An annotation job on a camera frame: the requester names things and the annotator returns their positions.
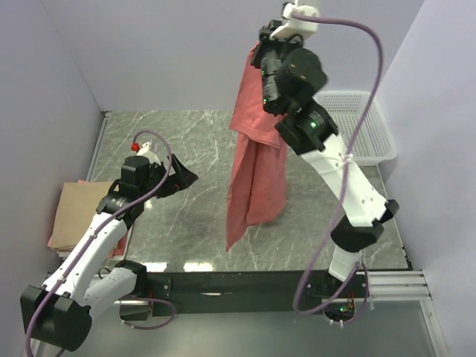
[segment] gray marble surface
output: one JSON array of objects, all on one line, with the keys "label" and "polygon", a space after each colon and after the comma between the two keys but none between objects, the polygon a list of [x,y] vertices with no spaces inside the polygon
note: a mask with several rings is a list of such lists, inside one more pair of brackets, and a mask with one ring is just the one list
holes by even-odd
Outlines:
[{"label": "gray marble surface", "polygon": [[[304,269],[329,224],[337,199],[317,173],[289,150],[287,203],[271,223],[250,227],[225,252],[226,196],[234,158],[235,133],[229,111],[108,113],[91,173],[92,181],[112,181],[131,155],[132,136],[140,129],[160,132],[178,159],[199,176],[187,190],[150,200],[135,223],[127,259],[150,271],[262,271]],[[165,149],[161,155],[166,160]],[[364,167],[372,185],[385,189],[377,167]],[[326,269],[333,244],[315,264]],[[407,268],[405,251],[392,220],[365,250],[372,269]]]}]

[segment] basket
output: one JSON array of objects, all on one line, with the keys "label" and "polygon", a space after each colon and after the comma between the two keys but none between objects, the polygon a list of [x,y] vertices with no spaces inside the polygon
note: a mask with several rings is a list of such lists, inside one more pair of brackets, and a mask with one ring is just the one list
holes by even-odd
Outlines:
[{"label": "basket", "polygon": [[[338,125],[346,145],[369,95],[368,91],[323,91],[315,96]],[[376,98],[357,136],[353,155],[360,166],[373,166],[396,157],[393,137]]]}]

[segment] white wall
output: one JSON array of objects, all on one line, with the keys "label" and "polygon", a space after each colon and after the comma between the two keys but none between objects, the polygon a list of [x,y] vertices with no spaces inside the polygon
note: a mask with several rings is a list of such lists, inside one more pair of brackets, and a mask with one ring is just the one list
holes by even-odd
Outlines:
[{"label": "white wall", "polygon": [[475,355],[476,4],[426,0],[379,92],[399,156],[383,165],[399,229],[451,355]]},{"label": "white wall", "polygon": [[0,333],[19,356],[19,298],[55,259],[45,247],[64,181],[85,178],[100,111],[39,0],[0,1]]},{"label": "white wall", "polygon": [[[232,109],[258,30],[283,3],[42,1],[103,110]],[[322,13],[375,28],[389,64],[423,1],[323,0]],[[307,46],[323,60],[328,89],[370,89],[375,49],[364,33],[322,26]]]}]

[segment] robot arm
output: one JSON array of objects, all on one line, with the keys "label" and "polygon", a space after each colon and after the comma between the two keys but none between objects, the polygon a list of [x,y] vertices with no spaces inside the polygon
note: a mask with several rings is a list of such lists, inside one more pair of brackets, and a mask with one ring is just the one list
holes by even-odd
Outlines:
[{"label": "robot arm", "polygon": [[[63,281],[36,320],[33,338],[74,351],[86,339],[92,321],[116,300],[125,295],[147,294],[147,268],[128,260],[119,262],[110,274],[91,286],[91,280],[100,269],[108,252],[144,212],[143,202],[126,210],[100,230],[68,278],[63,277],[63,272],[75,257],[81,254],[82,248],[90,240],[91,233],[122,207],[150,192],[167,173],[151,143],[133,149],[137,155],[126,158],[121,167],[120,178],[101,199],[91,225],[65,262],[42,284],[41,288],[29,286],[22,294],[20,304],[26,331],[38,305],[59,280]],[[155,192],[155,198],[173,195],[188,188],[198,179],[198,176],[187,170],[174,154],[170,160],[175,173],[167,177],[164,184]]]},{"label": "robot arm", "polygon": [[261,68],[263,109],[284,115],[276,130],[337,197],[342,188],[342,169],[349,164],[343,202],[346,214],[331,233],[336,247],[329,267],[330,275],[345,281],[360,260],[362,249],[377,241],[384,231],[382,224],[393,218],[399,206],[377,193],[352,158],[346,156],[337,125],[314,101],[313,95],[325,86],[327,75],[318,56],[303,48],[303,42],[318,26],[292,18],[294,11],[318,16],[318,10],[308,4],[285,4],[283,21],[271,20],[261,28],[251,64]]}]

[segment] pink towel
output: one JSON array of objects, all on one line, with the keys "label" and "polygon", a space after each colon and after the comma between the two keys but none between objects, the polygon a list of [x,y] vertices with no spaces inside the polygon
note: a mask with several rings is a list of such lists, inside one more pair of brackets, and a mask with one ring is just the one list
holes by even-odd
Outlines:
[{"label": "pink towel", "polygon": [[261,70],[246,59],[230,129],[238,132],[228,190],[226,250],[249,225],[269,222],[286,204],[286,143],[274,125],[282,119],[263,110]]}]

